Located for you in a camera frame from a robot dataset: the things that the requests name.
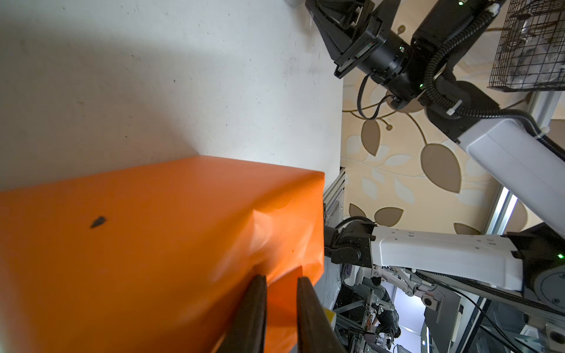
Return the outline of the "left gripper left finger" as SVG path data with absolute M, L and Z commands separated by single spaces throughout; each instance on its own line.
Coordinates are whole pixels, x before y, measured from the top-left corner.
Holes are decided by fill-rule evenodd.
M 262 275 L 250 282 L 217 352 L 264 352 L 267 326 L 267 281 Z

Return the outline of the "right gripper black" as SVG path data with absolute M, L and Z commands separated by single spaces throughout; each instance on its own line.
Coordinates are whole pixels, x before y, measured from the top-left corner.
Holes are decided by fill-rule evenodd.
M 497 17 L 501 1 L 437 1 L 410 41 L 392 29 L 399 1 L 306 1 L 319 30 L 335 76 L 353 69 L 383 86 L 384 100 L 400 109 L 427 94 L 437 106 L 445 99 L 436 86 L 441 71 L 453 66 L 469 51 Z

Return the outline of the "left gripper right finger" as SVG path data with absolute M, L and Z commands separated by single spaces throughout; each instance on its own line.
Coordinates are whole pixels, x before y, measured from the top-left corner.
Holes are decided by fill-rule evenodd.
M 308 277 L 297 280 L 298 352 L 345 352 Z

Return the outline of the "orange wrapping paper sheet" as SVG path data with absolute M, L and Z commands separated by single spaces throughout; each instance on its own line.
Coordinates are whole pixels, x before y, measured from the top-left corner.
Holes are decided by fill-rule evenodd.
M 324 271 L 319 171 L 192 157 L 1 193 L 3 352 L 213 352 L 247 285 L 267 352 Z

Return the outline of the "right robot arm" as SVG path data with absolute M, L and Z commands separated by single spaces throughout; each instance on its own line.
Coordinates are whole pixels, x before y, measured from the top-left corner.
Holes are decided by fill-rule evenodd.
M 448 279 L 564 314 L 564 150 L 454 73 L 501 1 L 307 1 L 345 101 L 349 263 L 422 296 Z

